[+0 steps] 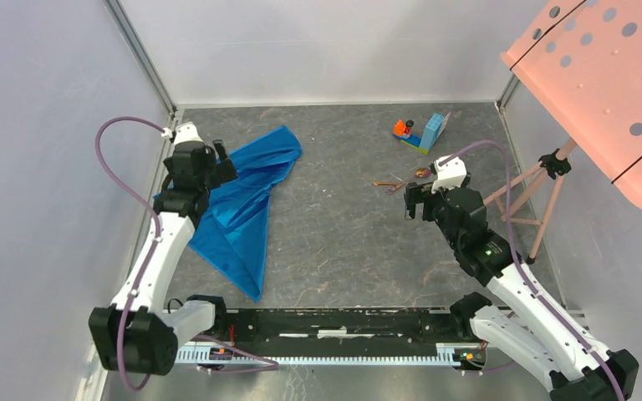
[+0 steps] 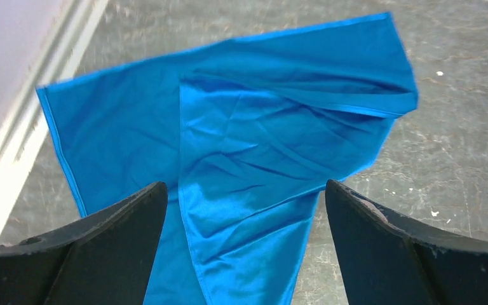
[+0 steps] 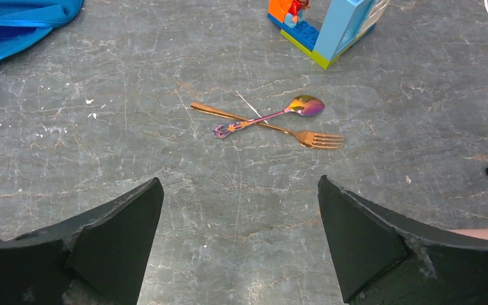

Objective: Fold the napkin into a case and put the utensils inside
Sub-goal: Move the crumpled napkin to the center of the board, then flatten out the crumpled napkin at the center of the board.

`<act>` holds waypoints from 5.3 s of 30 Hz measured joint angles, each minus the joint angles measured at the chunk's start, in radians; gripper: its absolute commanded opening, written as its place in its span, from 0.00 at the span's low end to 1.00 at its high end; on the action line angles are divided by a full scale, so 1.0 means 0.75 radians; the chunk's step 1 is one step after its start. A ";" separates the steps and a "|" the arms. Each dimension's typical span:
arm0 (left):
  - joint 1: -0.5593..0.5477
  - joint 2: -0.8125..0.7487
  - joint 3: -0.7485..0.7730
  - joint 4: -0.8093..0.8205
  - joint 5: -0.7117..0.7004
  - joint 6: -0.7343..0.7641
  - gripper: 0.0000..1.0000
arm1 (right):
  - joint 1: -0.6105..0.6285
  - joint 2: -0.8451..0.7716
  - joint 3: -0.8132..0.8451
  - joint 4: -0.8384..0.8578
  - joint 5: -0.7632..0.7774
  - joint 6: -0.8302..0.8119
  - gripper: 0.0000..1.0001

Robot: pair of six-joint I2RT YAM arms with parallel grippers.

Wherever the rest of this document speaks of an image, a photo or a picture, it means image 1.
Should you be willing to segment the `blue cloth napkin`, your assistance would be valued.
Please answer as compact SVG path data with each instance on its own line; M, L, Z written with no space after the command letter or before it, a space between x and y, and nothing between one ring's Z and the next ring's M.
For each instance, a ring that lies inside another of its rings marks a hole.
M146 274L170 281L183 248L189 246L252 301L262 297L268 249L271 193L286 179L302 148L282 125L234 150L237 178L212 191L209 206L193 228L177 214L162 215L163 232Z

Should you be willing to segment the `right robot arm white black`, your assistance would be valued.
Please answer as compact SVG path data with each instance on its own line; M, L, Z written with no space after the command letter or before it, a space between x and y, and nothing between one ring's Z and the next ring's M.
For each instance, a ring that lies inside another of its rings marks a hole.
M481 339L525 368L552 400L627 400L639 363L626 349L612 351L589 333L544 289L508 240L492 230L479 192L467 187L433 190L407 185L410 218L438 225L460 268L521 319L513 322L482 294L451 306L449 328L461 340Z

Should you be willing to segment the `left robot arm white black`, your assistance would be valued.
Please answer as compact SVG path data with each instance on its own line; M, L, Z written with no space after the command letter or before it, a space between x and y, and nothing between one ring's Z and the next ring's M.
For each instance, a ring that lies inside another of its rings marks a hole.
M107 307L96 307L89 330L103 368L164 376L179 348L198 334L223 338L229 318L219 297L192 296L172 313L165 298L183 250L209 206L211 191L237 171L221 140L180 142L164 161L160 193L150 204L152 227L124 286Z

